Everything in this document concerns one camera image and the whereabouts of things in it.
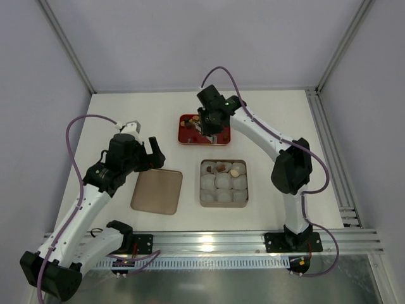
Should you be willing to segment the gold tin lid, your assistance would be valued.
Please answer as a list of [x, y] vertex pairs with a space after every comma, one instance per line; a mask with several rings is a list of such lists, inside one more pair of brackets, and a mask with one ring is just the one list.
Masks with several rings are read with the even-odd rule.
[[183, 175], [179, 171], [152, 169], [141, 172], [130, 206], [133, 210], [160, 215], [177, 212]]

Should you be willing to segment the brown cube chocolate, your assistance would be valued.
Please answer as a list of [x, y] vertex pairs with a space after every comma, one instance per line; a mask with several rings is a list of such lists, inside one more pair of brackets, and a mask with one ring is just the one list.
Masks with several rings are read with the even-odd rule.
[[217, 164], [215, 167], [215, 172], [216, 173], [221, 173], [226, 171], [226, 167], [224, 166], [224, 164]]

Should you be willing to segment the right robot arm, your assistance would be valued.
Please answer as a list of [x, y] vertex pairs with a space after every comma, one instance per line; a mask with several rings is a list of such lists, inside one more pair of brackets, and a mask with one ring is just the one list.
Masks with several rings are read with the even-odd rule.
[[201, 132], [204, 136], [219, 134], [230, 127], [245, 135], [259, 146], [273, 161], [271, 182], [283, 195], [285, 224], [284, 245], [289, 250], [298, 250], [306, 245], [313, 232], [311, 224], [304, 219], [299, 195], [307, 190], [313, 171], [309, 143], [300, 138], [295, 141], [276, 131], [251, 111], [238, 96], [225, 98], [217, 88], [209, 85], [197, 98]]

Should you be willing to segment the gold tin box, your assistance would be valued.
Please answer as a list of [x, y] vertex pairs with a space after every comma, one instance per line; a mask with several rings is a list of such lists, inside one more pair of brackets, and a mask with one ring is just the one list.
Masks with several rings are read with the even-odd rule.
[[[217, 164], [224, 164], [226, 171], [215, 172]], [[212, 167], [211, 174], [206, 174], [206, 167]], [[231, 169], [241, 173], [232, 177]], [[249, 201], [247, 164], [236, 159], [205, 159], [200, 163], [199, 200], [205, 208], [244, 208]]]

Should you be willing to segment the metal tongs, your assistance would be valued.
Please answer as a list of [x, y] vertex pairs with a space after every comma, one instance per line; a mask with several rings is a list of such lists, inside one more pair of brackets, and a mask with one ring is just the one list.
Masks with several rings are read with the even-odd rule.
[[201, 123], [196, 122], [196, 132], [197, 132], [197, 142], [199, 144], [216, 144], [217, 143], [217, 137], [215, 135], [213, 136], [207, 136], [203, 134]]

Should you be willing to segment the tan round chocolate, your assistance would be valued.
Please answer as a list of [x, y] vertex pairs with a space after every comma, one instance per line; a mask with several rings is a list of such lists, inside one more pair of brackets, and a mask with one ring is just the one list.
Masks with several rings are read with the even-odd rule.
[[232, 177], [239, 177], [239, 176], [241, 176], [241, 173], [240, 173], [238, 170], [236, 170], [236, 169], [231, 169], [231, 170], [230, 170], [230, 174], [231, 174]]

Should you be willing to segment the aluminium rail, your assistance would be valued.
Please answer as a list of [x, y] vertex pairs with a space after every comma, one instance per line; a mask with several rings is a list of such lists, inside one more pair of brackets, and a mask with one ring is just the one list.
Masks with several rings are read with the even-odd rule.
[[105, 229], [86, 234], [77, 245], [60, 240], [50, 258], [62, 267], [80, 264], [90, 270], [222, 270], [287, 269], [325, 256], [379, 255], [377, 233], [370, 229], [316, 230], [299, 250], [285, 249], [281, 235], [264, 231], [140, 232], [126, 253], [119, 253], [122, 235]]

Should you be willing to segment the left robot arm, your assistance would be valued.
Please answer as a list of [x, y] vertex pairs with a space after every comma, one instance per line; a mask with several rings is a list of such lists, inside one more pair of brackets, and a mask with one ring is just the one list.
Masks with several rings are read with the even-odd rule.
[[91, 166], [80, 185], [77, 199], [51, 236], [35, 252], [26, 251], [20, 266], [28, 283], [39, 294], [69, 300], [83, 276], [100, 260], [114, 252], [129, 251], [134, 230], [123, 222], [108, 222], [102, 233], [87, 244], [80, 242], [100, 211], [133, 172], [161, 168], [165, 156], [157, 139], [149, 138], [151, 153], [131, 134], [115, 134], [104, 162]]

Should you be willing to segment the red tray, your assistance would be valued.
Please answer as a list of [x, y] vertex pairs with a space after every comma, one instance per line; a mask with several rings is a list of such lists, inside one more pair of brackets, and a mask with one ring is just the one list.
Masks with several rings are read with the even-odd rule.
[[[225, 127], [220, 134], [216, 134], [217, 143], [216, 144], [199, 144], [197, 142], [197, 132], [195, 123], [200, 122], [198, 114], [184, 114], [179, 118], [178, 123], [178, 142], [184, 145], [205, 145], [205, 146], [224, 146], [231, 141], [231, 130], [230, 127]], [[223, 140], [223, 135], [228, 136], [228, 140]], [[191, 138], [191, 143], [187, 144], [187, 139]]]

